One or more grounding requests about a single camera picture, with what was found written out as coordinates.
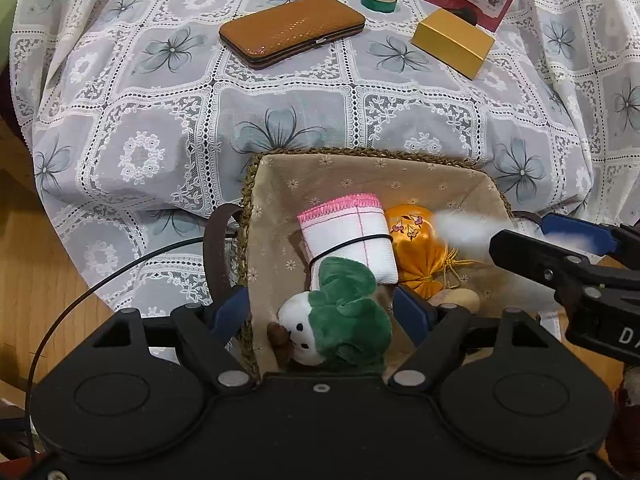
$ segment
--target green tape roll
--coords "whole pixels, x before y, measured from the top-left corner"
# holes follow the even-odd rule
[[[396,3],[398,0],[362,0],[362,4],[367,9],[375,10],[376,12],[393,12],[396,10]]]

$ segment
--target gold box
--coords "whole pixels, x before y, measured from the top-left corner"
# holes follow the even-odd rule
[[[418,48],[473,79],[494,45],[494,38],[465,20],[438,9],[424,18],[411,38]]]

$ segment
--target brown wallet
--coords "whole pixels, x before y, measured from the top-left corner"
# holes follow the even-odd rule
[[[266,68],[328,41],[353,36],[365,17],[338,0],[295,0],[220,27],[226,46],[251,68]]]

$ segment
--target folded white towel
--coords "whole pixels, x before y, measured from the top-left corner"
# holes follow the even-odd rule
[[[373,194],[347,195],[329,200],[298,215],[309,261],[342,243],[369,235],[388,234],[385,213]],[[328,256],[356,260],[378,283],[397,283],[398,268],[391,240],[374,238],[348,244],[318,258],[311,269],[311,290],[318,290],[320,263]]]

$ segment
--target plush toy head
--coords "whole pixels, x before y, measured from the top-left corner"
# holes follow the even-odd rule
[[[373,273],[354,260],[329,257],[320,265],[319,285],[290,298],[278,313],[293,360],[331,370],[381,372],[391,322],[369,297],[376,290]]]

